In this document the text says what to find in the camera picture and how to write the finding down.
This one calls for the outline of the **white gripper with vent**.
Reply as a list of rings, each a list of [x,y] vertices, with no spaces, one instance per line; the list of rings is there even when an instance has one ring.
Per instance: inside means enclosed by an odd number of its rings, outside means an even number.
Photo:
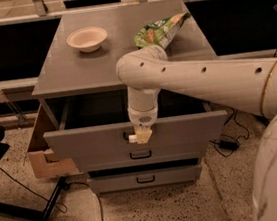
[[[158,118],[157,106],[147,111],[137,111],[130,107],[127,111],[130,122],[135,126],[137,143],[147,143],[152,136],[152,129],[150,126],[155,124]]]

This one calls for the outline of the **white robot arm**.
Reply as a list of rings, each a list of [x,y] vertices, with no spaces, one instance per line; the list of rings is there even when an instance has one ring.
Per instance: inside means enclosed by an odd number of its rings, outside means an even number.
[[[116,71],[128,87],[130,142],[149,141],[162,89],[269,119],[255,160],[252,219],[277,221],[276,57],[172,62],[162,47],[151,45],[121,57]]]

